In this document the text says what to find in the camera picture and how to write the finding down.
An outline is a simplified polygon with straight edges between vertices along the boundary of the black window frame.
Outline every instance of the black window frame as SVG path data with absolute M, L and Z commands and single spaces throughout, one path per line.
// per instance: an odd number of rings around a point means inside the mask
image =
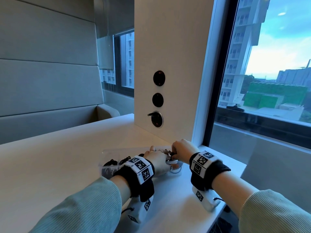
M 311 126 L 254 115 L 235 106 L 228 106 L 227 108 L 218 107 L 224 72 L 226 70 L 226 64 L 229 57 L 229 48 L 231 41 L 234 40 L 233 29 L 238 6 L 239 0 L 230 0 L 222 45 L 220 48 L 220 56 L 214 78 L 213 91 L 211 94 L 211 102 L 207 116 L 203 145 L 207 147 L 209 146 L 214 122 L 217 122 L 223 125 L 311 149 Z
M 108 91 L 116 92 L 125 96 L 134 97 L 134 88 L 124 86 L 126 82 L 126 40 L 125 35 L 133 33 L 134 30 L 115 35 L 115 77 L 116 84 L 102 82 L 102 88 Z

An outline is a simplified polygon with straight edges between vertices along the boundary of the upholstered wall panel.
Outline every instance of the upholstered wall panel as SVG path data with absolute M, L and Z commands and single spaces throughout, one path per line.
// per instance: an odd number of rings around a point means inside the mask
M 103 102 L 98 66 L 0 60 L 0 117 Z
M 0 59 L 98 65 L 92 22 L 18 0 L 0 0 L 0 29 Z
M 96 105 L 0 117 L 0 144 L 97 121 Z
M 50 10 L 94 22 L 94 0 L 22 0 Z

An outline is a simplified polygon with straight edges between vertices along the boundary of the sleeve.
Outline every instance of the sleeve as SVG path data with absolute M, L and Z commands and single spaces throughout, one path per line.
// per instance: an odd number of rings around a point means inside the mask
M 239 219 L 241 233 L 310 232 L 311 215 L 272 190 L 251 195 Z
M 121 208 L 119 189 L 100 177 L 45 214 L 29 233 L 114 232 Z

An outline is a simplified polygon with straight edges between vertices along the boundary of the plastic container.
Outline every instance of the plastic container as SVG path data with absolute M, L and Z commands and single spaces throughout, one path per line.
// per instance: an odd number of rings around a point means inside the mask
M 141 148 L 123 148 L 123 149 L 106 149 L 102 151 L 102 154 L 99 157 L 99 174 L 107 179 L 113 177 L 113 174 L 118 171 L 121 167 L 120 161 L 130 156 L 133 158 L 139 154 L 145 153 L 149 150 L 149 147 L 141 147 Z M 156 147 L 156 150 L 165 150 L 169 149 L 169 147 Z M 112 166 L 104 166 L 108 161 L 114 160 L 117 162 L 117 165 Z M 180 168 L 177 170 L 173 170 L 168 173 L 168 175 L 180 175 L 183 163 L 178 160 L 168 161 L 167 164 L 177 163 Z

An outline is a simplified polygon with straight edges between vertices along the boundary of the sky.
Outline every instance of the sky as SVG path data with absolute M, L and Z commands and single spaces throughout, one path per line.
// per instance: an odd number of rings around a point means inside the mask
M 270 0 L 258 46 L 252 48 L 245 74 L 276 79 L 280 70 L 300 69 L 309 59 L 311 0 Z

